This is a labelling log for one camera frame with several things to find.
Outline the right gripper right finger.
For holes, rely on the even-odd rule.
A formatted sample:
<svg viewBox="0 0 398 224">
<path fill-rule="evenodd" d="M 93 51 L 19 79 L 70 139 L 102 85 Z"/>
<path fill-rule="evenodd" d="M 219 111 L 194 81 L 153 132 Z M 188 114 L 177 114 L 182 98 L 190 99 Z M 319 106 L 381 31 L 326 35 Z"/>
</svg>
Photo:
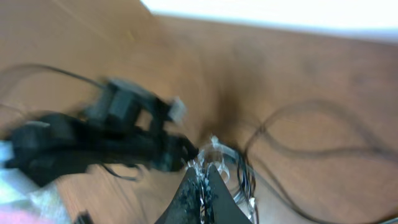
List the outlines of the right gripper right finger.
<svg viewBox="0 0 398 224">
<path fill-rule="evenodd" d="M 217 168 L 210 165 L 206 175 L 206 217 L 213 224 L 251 224 L 236 205 Z"/>
</svg>

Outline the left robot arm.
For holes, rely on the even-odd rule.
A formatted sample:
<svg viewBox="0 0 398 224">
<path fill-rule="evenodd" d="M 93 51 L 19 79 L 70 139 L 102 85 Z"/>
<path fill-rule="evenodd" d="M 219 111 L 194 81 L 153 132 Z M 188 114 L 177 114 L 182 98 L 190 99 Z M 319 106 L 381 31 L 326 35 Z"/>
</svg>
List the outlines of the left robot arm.
<svg viewBox="0 0 398 224">
<path fill-rule="evenodd" d="M 185 136 L 171 134 L 184 110 L 180 100 L 164 101 L 136 83 L 110 79 L 97 101 L 77 115 L 46 113 L 13 127 L 1 140 L 1 189 L 10 201 L 93 164 L 141 166 L 176 172 L 196 158 Z"/>
</svg>

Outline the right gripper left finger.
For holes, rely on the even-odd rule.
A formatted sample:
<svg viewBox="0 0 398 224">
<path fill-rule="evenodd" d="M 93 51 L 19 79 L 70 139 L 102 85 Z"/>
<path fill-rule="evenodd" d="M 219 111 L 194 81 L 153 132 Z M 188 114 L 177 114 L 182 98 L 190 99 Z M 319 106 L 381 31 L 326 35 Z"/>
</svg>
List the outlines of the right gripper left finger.
<svg viewBox="0 0 398 224">
<path fill-rule="evenodd" d="M 172 201 L 155 224 L 199 224 L 200 191 L 193 167 L 187 169 Z"/>
</svg>

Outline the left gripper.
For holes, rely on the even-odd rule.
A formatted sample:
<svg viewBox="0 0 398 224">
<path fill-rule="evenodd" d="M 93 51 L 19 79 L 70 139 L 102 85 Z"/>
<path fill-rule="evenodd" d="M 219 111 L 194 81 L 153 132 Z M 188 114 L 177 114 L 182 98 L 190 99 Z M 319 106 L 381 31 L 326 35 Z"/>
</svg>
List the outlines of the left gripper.
<svg viewBox="0 0 398 224">
<path fill-rule="evenodd" d="M 149 138 L 136 147 L 136 151 L 142 154 L 142 163 L 146 168 L 162 172 L 179 171 L 198 155 L 198 148 L 181 134 Z"/>
</svg>

